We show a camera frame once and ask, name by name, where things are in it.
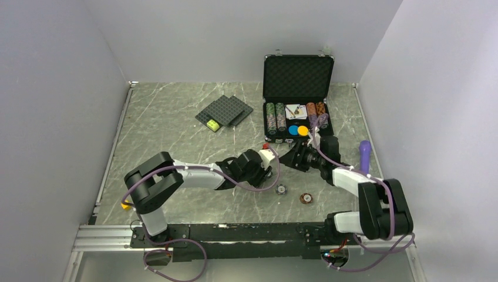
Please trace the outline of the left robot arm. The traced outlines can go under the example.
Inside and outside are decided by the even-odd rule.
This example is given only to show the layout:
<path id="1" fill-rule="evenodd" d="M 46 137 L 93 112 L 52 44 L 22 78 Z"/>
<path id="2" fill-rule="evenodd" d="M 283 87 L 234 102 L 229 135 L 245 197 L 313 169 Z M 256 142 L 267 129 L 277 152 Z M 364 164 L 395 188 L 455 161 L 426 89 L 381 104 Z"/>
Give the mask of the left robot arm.
<path id="1" fill-rule="evenodd" d="M 238 157 L 228 157 L 210 164 L 185 163 L 173 159 L 168 152 L 160 152 L 124 177 L 126 197 L 146 229 L 146 240 L 155 247 L 169 238 L 168 224 L 162 207 L 181 188 L 228 190 L 236 186 L 259 192 L 272 173 L 271 163 L 279 165 L 276 151 L 269 147 L 246 150 Z"/>

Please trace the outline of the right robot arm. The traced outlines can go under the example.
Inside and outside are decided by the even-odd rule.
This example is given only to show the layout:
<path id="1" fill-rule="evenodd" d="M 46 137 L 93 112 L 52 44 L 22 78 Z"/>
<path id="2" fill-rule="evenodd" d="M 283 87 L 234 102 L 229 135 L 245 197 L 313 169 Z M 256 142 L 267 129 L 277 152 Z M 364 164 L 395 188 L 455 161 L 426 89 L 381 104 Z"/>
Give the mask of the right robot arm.
<path id="1" fill-rule="evenodd" d="M 329 243 L 338 244 L 350 233 L 371 240 L 388 240 L 413 231 L 413 219 L 401 183 L 396 179 L 367 176 L 341 162 L 336 137 L 325 136 L 317 144 L 299 141 L 279 161 L 302 172 L 317 169 L 328 184 L 357 197 L 358 211 L 327 215 L 324 237 Z"/>

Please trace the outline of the purple chip stack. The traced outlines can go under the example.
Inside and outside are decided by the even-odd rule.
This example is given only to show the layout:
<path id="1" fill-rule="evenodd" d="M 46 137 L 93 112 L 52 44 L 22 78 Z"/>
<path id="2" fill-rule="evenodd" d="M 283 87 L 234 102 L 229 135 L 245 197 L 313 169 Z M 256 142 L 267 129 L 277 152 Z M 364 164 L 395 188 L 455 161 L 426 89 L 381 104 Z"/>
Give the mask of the purple chip stack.
<path id="1" fill-rule="evenodd" d="M 317 125 L 318 116 L 316 114 L 309 115 L 308 120 L 309 120 L 309 128 L 311 130 L 314 130 L 314 128 Z"/>

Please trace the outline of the grey chip stack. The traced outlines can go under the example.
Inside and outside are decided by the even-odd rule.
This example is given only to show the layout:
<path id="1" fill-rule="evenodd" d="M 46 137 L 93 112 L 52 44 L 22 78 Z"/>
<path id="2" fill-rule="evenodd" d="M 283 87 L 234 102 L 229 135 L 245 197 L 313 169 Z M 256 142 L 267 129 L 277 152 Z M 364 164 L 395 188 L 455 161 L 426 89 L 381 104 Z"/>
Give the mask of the grey chip stack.
<path id="1" fill-rule="evenodd" d="M 274 135 L 277 132 L 277 122 L 274 115 L 267 115 L 267 130 L 271 135 Z"/>

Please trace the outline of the dark green chip stack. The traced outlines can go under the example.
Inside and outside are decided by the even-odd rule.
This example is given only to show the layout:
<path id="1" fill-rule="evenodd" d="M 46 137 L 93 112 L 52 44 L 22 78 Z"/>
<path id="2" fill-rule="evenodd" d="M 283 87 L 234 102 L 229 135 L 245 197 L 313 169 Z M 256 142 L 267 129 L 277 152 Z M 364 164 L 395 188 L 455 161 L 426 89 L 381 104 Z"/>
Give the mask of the dark green chip stack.
<path id="1" fill-rule="evenodd" d="M 285 120 L 285 105 L 283 103 L 275 104 L 275 114 L 278 119 Z"/>

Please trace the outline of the red chip stack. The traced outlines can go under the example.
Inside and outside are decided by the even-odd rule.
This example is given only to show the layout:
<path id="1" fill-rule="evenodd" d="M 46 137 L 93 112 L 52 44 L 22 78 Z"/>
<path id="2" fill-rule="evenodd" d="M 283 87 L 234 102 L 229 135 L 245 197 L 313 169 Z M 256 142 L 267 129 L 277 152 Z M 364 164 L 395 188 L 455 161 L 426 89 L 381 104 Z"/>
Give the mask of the red chip stack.
<path id="1" fill-rule="evenodd" d="M 317 115 L 315 103 L 312 103 L 312 102 L 307 103 L 306 109 L 307 109 L 308 116 L 316 116 Z"/>

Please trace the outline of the small chip stack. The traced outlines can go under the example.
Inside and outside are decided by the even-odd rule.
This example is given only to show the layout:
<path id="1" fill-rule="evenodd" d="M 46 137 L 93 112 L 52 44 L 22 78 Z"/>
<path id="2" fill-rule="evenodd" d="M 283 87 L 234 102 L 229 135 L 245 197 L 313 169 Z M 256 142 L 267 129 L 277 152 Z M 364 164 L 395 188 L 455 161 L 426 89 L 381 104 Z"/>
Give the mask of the small chip stack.
<path id="1" fill-rule="evenodd" d="M 318 118 L 318 125 L 320 129 L 326 129 L 328 127 L 328 118 L 322 115 Z"/>

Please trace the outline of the purple-grey chip stack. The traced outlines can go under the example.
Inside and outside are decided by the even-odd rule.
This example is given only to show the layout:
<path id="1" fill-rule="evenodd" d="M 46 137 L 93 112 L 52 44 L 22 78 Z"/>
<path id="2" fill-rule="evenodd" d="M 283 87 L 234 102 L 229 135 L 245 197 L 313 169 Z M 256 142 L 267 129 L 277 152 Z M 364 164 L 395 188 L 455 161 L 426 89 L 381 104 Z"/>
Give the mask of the purple-grey chip stack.
<path id="1" fill-rule="evenodd" d="M 287 129 L 286 118 L 285 116 L 277 116 L 276 117 L 277 129 L 280 132 L 284 132 Z"/>

